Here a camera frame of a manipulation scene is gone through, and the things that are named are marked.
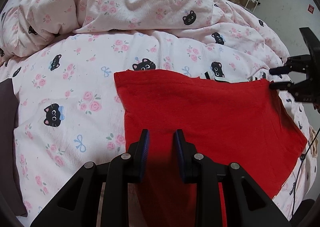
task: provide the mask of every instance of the bed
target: bed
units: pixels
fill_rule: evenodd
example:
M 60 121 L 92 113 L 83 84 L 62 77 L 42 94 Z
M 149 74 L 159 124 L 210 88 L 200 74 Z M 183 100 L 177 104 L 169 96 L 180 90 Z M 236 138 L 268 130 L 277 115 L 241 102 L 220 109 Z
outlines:
M 227 0 L 9 0 L 1 12 L 0 81 L 12 78 L 19 101 L 16 165 L 30 226 L 42 208 L 87 161 L 125 152 L 124 108 L 113 74 L 164 69 L 228 81 L 288 81 L 270 68 L 289 57 L 262 20 Z M 310 139 L 301 103 L 279 96 Z M 274 203 L 290 219 L 316 177 L 316 159 L 300 159 Z M 130 187 L 131 226 L 143 226 Z

